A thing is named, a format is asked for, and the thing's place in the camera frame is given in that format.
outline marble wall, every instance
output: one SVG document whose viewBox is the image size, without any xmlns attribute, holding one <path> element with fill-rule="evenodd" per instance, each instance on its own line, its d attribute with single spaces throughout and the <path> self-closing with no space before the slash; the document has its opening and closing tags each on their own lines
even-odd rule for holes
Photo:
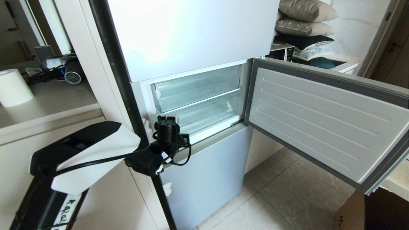
<svg viewBox="0 0 409 230">
<path fill-rule="evenodd" d="M 365 58 L 378 31 L 390 0 L 322 0 L 339 18 L 327 23 L 334 29 L 335 42 L 325 48 L 336 54 Z"/>
</svg>

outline white refrigerator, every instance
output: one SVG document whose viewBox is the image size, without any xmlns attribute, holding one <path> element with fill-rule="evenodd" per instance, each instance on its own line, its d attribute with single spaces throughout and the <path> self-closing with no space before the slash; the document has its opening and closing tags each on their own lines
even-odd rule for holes
<svg viewBox="0 0 409 230">
<path fill-rule="evenodd" d="M 158 115 L 177 114 L 190 134 L 189 163 L 153 178 L 171 229 L 193 229 L 239 193 L 253 129 L 365 194 L 408 154 L 407 89 L 263 57 L 278 4 L 90 0 L 142 142 Z"/>
</svg>

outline cardboard box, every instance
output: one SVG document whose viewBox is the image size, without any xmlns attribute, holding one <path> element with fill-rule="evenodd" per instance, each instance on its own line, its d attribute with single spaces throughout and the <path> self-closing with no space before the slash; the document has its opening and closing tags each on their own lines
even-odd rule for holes
<svg viewBox="0 0 409 230">
<path fill-rule="evenodd" d="M 334 230 L 409 230 L 409 202 L 382 188 L 356 191 L 337 211 Z"/>
</svg>

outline upper refrigerator door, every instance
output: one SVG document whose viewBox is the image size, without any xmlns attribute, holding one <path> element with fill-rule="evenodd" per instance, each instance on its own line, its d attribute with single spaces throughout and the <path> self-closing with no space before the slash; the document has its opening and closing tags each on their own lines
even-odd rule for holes
<svg viewBox="0 0 409 230">
<path fill-rule="evenodd" d="M 131 82 L 270 51 L 279 0 L 109 0 Z"/>
<path fill-rule="evenodd" d="M 255 59 L 245 122 L 366 194 L 407 155 L 409 90 Z"/>
</svg>

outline open freezer door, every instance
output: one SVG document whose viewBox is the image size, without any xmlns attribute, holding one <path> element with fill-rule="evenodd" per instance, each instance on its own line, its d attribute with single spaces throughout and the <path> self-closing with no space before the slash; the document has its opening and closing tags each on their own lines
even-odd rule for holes
<svg viewBox="0 0 409 230">
<path fill-rule="evenodd" d="M 409 90 L 330 70 L 255 59 L 245 122 L 365 194 L 409 147 Z"/>
</svg>

